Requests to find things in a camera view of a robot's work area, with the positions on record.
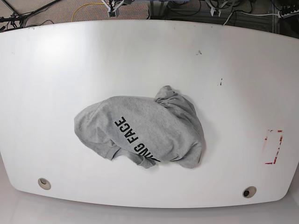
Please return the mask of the white power strip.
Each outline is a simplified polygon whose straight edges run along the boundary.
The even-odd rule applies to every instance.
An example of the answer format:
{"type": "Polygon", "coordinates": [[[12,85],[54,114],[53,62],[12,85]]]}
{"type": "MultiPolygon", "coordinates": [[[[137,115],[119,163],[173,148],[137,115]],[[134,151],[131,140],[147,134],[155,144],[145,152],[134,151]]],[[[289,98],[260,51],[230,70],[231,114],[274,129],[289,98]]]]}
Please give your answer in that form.
{"type": "Polygon", "coordinates": [[[282,19],[292,17],[295,15],[299,15],[298,5],[284,6],[278,13],[278,17],[282,19]]]}

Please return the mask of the grey metal frame leg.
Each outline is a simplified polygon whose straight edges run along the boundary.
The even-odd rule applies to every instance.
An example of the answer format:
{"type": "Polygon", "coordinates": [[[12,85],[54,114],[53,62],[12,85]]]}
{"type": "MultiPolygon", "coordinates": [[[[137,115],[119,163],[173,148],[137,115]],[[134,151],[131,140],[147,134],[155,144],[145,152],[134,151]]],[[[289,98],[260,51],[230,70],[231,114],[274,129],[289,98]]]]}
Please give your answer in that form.
{"type": "Polygon", "coordinates": [[[147,2],[149,18],[163,19],[167,15],[167,6],[169,0],[149,0],[147,2]]]}

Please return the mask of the red tape rectangle marking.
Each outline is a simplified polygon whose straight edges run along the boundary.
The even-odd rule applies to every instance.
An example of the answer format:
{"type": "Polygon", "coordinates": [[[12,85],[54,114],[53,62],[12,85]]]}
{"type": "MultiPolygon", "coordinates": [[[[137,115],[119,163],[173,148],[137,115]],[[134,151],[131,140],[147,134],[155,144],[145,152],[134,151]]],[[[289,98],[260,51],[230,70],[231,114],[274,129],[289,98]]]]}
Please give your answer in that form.
{"type": "Polygon", "coordinates": [[[264,138],[262,163],[273,165],[276,163],[283,139],[283,130],[268,130],[264,138]]]}

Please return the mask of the grey printed T-shirt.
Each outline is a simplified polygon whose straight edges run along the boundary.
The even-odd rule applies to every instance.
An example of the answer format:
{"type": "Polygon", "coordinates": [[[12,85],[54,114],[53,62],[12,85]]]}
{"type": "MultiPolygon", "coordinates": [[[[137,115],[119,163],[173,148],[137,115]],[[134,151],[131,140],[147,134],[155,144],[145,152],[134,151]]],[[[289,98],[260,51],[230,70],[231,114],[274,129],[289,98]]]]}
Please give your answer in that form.
{"type": "Polygon", "coordinates": [[[193,104],[169,86],[154,99],[116,96],[90,105],[75,117],[74,131],[101,157],[126,156],[144,168],[158,162],[195,168],[204,144],[193,104]]]}

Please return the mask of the black tripod legs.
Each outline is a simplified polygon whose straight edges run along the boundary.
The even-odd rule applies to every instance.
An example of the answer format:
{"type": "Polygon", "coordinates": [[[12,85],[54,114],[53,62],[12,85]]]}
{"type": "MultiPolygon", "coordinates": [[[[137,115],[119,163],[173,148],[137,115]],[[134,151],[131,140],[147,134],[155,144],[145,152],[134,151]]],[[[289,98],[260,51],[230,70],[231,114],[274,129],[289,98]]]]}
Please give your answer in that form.
{"type": "Polygon", "coordinates": [[[2,26],[0,28],[0,32],[5,32],[5,31],[10,31],[10,30],[16,30],[16,29],[21,29],[26,27],[26,23],[28,19],[30,19],[33,16],[38,15],[39,13],[42,13],[46,10],[48,10],[51,6],[61,2],[61,0],[54,0],[34,11],[27,12],[27,13],[18,13],[18,11],[6,0],[2,0],[4,5],[8,7],[12,11],[12,14],[10,17],[5,18],[3,16],[0,17],[0,22],[1,23],[6,23],[5,26],[2,26]]]}

